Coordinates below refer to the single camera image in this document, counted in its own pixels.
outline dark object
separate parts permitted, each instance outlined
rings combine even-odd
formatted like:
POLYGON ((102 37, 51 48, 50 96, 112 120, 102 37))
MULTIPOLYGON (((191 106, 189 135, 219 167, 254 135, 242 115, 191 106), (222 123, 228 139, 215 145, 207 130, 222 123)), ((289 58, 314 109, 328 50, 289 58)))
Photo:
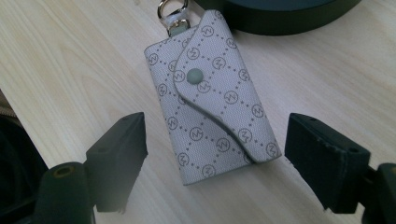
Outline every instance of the dark object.
POLYGON ((221 11, 231 28, 255 35, 295 35, 326 25, 360 0, 196 0, 221 11))
POLYGON ((98 212, 123 211, 147 157, 143 113, 117 121, 88 151, 43 176, 34 223, 93 223, 98 212))
POLYGON ((0 116, 0 223, 30 223, 40 178, 48 170, 15 119, 0 116))
POLYGON ((362 223, 396 223, 396 164, 375 171, 367 149, 299 114, 290 114, 285 156, 325 209, 353 214, 361 203, 366 208, 362 223))

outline metal clip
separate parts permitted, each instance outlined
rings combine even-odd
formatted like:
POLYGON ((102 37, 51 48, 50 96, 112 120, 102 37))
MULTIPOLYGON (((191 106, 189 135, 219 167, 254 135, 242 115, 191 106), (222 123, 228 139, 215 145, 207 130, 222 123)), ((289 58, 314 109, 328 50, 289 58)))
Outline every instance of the metal clip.
POLYGON ((184 0, 182 8, 179 8, 167 16, 163 16, 163 8, 169 0, 162 0, 158 5, 158 18, 160 19, 163 26, 166 28, 170 37, 178 35, 188 29, 190 29, 190 22, 187 20, 187 6, 189 5, 188 0, 184 0))

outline gray fabric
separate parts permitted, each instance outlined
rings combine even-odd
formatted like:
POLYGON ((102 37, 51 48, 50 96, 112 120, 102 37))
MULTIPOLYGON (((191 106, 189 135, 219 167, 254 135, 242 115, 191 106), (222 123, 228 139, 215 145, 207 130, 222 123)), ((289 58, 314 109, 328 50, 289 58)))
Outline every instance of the gray fabric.
POLYGON ((222 15, 145 50, 184 185, 281 153, 222 15), (199 84, 186 75, 198 68, 199 84))

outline monogram pattern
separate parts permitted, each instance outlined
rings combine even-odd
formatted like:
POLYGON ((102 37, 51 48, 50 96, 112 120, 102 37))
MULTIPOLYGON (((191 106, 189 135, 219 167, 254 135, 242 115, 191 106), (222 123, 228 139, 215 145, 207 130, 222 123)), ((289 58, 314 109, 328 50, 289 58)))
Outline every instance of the monogram pattern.
POLYGON ((221 13, 145 55, 184 185, 281 155, 221 13), (198 84, 186 78, 192 68, 204 74, 198 84))

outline wood grain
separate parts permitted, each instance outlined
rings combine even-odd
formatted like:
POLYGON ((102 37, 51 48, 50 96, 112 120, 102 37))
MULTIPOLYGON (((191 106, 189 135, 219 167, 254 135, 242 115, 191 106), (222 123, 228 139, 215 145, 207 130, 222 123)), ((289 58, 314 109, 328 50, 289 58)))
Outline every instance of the wood grain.
MULTIPOLYGON (((183 187, 144 49, 166 38, 158 1, 0 2, 0 88, 46 164, 85 161, 119 118, 146 114, 148 153, 127 212, 97 223, 360 223, 323 212, 281 158, 183 187)), ((192 4, 192 24, 203 10, 192 4)), ((234 37, 276 138, 303 113, 396 161, 396 3, 363 0, 317 30, 234 37)))

